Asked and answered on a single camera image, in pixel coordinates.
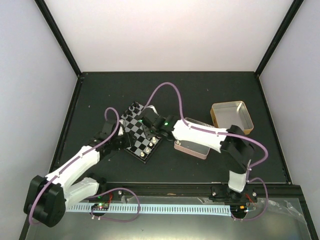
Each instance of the black frame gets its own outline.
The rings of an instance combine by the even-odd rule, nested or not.
[[[48,9],[48,6],[45,3],[45,0],[34,0],[40,9],[43,17],[45,18],[47,24],[49,25],[51,31],[53,32],[56,40],[58,41],[59,45],[61,46],[65,56],[67,57],[71,67],[73,68],[75,74],[77,75],[77,83],[71,98],[71,102],[67,111],[67,115],[62,127],[62,131],[58,140],[58,144],[52,159],[52,163],[50,166],[50,172],[59,165],[59,160],[64,148],[64,142],[66,140],[68,130],[70,127],[70,123],[73,117],[73,113],[76,107],[76,103],[79,97],[79,93],[81,91],[82,83],[83,83],[83,73],[81,72],[80,68],[77,65],[76,60],[74,59],[64,37],[62,36],[53,16],[50,13],[50,10]],[[276,134],[276,129],[272,121],[272,117],[265,99],[265,95],[262,90],[261,82],[259,79],[259,76],[261,75],[262,71],[266,67],[269,59],[271,58],[272,54],[274,53],[275,49],[277,48],[280,40],[284,36],[287,28],[289,27],[291,21],[293,20],[294,16],[298,12],[300,6],[302,5],[304,0],[293,0],[287,14],[285,15],[281,25],[279,26],[275,36],[273,37],[267,51],[265,52],[260,64],[258,65],[258,68],[254,72],[257,81],[260,85],[261,94],[264,98],[264,104],[268,111],[270,122],[272,123],[272,130],[274,131],[274,135]],[[318,239],[318,235],[315,229],[315,226],[313,224],[305,197],[303,195],[302,189],[299,185],[292,185],[291,184],[291,177],[289,174],[288,167],[285,162],[285,158],[283,156],[283,152],[281,151],[281,146],[279,143],[278,138],[276,138],[276,143],[278,145],[278,148],[281,153],[281,158],[283,159],[283,165],[285,166],[285,174],[287,176],[287,179],[289,180],[288,183],[283,184],[267,184],[268,188],[268,194],[270,198],[297,198],[299,199],[303,215],[305,217],[305,220],[307,222],[307,227],[310,232],[312,239]],[[130,184],[117,184],[117,183],[110,183],[110,186],[108,186],[110,189],[116,188],[116,187],[126,187],[134,190],[138,195],[140,196],[164,196],[168,192],[172,194],[176,194],[176,196],[198,196],[198,197],[208,197],[212,195],[213,188],[219,188],[222,186],[222,183],[215,183],[215,184],[138,184],[138,183],[130,183]],[[255,184],[251,183],[248,184],[249,188],[254,187],[254,191],[257,193],[258,196],[265,197],[265,190],[261,184]],[[28,218],[26,219],[24,226],[21,231],[20,240],[24,240],[27,236],[29,229],[29,222]]]

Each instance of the black table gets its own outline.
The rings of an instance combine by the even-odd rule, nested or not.
[[[144,105],[159,84],[172,82],[180,90],[184,116],[207,124],[212,125],[213,103],[244,101],[254,124],[249,137],[264,144],[269,151],[268,160],[255,167],[250,177],[261,177],[266,183],[290,181],[259,79],[253,72],[88,72],[83,76],[56,167],[74,156],[101,130],[107,107],[114,107],[121,114],[133,101]],[[178,98],[170,86],[161,88],[151,103],[163,116],[179,115]],[[147,164],[121,150],[112,157],[107,156],[89,172],[110,183],[228,182],[229,172],[224,161],[230,156],[226,153],[211,150],[207,159],[202,160],[173,146],[173,142],[162,141]],[[257,147],[252,161],[262,156],[262,150]]]

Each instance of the chessboard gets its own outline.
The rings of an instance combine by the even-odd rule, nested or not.
[[[138,120],[138,116],[143,108],[143,105],[133,102],[124,114],[121,115],[121,119],[124,120],[125,132],[131,132],[136,137],[134,146],[128,147],[125,150],[146,164],[162,139],[155,135],[146,136],[143,124]]]

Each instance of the gray wall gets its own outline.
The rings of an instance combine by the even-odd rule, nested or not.
[[[76,76],[34,0],[0,7],[0,239],[19,238],[30,180],[45,175]]]
[[[295,184],[320,234],[320,1],[304,1],[261,80]]]

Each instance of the white wall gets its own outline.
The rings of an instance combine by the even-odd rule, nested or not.
[[[255,71],[293,0],[46,0],[82,71]]]
[[[320,235],[320,1],[304,1],[261,80],[291,177]]]
[[[34,0],[0,7],[0,239],[19,238],[30,180],[45,175],[76,75]]]

